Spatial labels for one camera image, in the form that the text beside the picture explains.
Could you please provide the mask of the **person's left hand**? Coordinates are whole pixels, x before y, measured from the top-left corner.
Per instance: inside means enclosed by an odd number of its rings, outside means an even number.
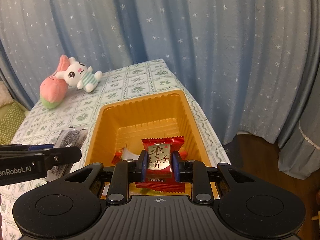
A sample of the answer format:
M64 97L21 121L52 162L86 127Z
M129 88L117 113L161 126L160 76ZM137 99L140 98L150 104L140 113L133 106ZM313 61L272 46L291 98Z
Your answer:
M2 199L1 199L1 195L0 195L0 207L2 204ZM2 235L2 214L0 213L0 240L3 240L3 235Z

